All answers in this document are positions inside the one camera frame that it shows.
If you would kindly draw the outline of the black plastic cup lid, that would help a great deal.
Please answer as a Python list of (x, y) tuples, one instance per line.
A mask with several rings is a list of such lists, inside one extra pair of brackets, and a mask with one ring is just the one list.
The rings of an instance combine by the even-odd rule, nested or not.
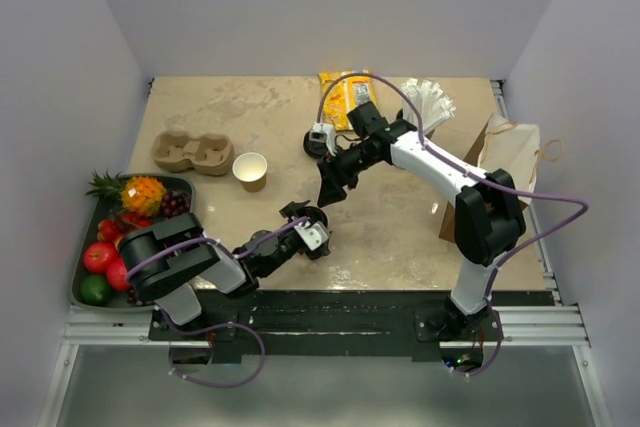
[(320, 208), (314, 206), (305, 206), (302, 209), (301, 215), (307, 217), (311, 224), (320, 222), (324, 227), (329, 227), (328, 217)]

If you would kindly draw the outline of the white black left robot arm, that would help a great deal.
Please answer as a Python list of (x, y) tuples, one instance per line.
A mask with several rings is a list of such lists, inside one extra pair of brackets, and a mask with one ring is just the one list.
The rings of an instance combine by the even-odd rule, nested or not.
[(193, 279), (200, 277), (227, 297), (255, 291), (296, 255), (317, 260), (330, 254), (329, 221), (324, 211), (307, 201), (280, 210), (287, 223), (275, 231), (255, 232), (243, 245), (229, 250), (204, 233), (193, 213), (152, 224), (127, 235), (118, 251), (126, 282), (143, 302), (168, 315), (185, 339), (200, 337), (207, 315), (197, 298)]

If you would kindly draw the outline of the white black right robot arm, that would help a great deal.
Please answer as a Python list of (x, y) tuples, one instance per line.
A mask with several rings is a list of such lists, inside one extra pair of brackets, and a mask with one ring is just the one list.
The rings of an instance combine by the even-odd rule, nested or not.
[(380, 162), (438, 189), (454, 207), (454, 242), (463, 256), (450, 293), (456, 309), (446, 314), (445, 326), (452, 337), (469, 339), (481, 327), (478, 312), (488, 304), (498, 262), (526, 231), (512, 177), (502, 169), (488, 173), (460, 161), (428, 143), (407, 120), (388, 122), (371, 102), (350, 112), (349, 118), (358, 141), (347, 149), (336, 144), (331, 124), (317, 122), (305, 135), (307, 142), (326, 148), (317, 162), (321, 176), (317, 204), (325, 207), (345, 200), (347, 191), (357, 186), (358, 175)]

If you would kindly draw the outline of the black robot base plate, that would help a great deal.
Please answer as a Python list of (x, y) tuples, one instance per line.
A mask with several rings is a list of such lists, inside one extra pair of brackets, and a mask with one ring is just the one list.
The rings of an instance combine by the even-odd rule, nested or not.
[(197, 294), (203, 312), (172, 327), (159, 312), (148, 337), (173, 347), (207, 349), (214, 363), (243, 356), (409, 357), (454, 362), (502, 339), (495, 313), (464, 317), (446, 291), (258, 290), (237, 299), (213, 290)]

